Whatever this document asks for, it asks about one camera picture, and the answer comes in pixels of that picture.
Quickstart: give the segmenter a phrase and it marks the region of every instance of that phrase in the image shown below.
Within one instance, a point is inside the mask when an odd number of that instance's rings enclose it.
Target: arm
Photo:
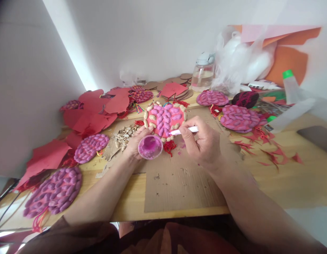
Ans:
[[[187,129],[195,125],[199,128],[197,141]],[[179,130],[189,155],[213,178],[222,191],[236,224],[250,241],[265,246],[272,253],[327,251],[266,196],[249,173],[239,168],[235,162],[228,161],[228,154],[222,155],[219,133],[199,117],[188,120]]]
[[[110,220],[129,178],[142,159],[138,153],[138,144],[152,131],[152,126],[147,129],[142,126],[130,139],[120,159],[68,208],[64,217],[70,226]]]

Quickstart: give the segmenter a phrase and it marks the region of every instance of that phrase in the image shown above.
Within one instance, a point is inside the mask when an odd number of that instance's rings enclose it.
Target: left hand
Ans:
[[[138,150],[139,143],[141,139],[143,139],[145,136],[150,135],[153,129],[154,129],[153,126],[149,126],[148,128],[141,126],[141,128],[138,129],[131,137],[131,139],[128,142],[127,148],[123,153],[137,160],[141,160],[142,156],[139,154],[139,150]]]

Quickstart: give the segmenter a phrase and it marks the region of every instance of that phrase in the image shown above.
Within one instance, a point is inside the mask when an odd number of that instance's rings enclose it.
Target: plastic cup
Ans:
[[[155,159],[162,153],[163,143],[158,136],[148,135],[141,139],[138,150],[144,159]]]

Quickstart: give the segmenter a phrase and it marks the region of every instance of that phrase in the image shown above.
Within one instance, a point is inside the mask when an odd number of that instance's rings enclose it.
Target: brown sleeve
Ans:
[[[74,253],[102,240],[107,240],[111,249],[119,240],[117,229],[109,222],[69,226],[62,216],[49,230],[30,240],[19,254]]]

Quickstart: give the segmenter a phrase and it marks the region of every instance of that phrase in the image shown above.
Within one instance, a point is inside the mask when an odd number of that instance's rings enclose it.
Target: white marker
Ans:
[[[199,128],[197,126],[192,126],[192,127],[189,127],[188,130],[190,130],[191,132],[198,132]],[[179,134],[181,134],[181,132],[177,129],[177,130],[173,130],[169,134],[170,135],[179,135]]]

